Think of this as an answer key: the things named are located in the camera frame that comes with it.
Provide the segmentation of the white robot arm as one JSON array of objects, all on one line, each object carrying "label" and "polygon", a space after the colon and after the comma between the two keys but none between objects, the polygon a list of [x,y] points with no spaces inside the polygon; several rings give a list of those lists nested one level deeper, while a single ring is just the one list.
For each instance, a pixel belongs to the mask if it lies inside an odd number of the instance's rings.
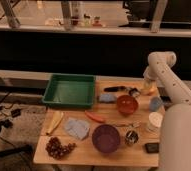
[{"label": "white robot arm", "polygon": [[160,131],[158,171],[191,171],[191,90],[171,70],[174,52],[152,52],[144,72],[147,83],[159,79],[172,102]]}]

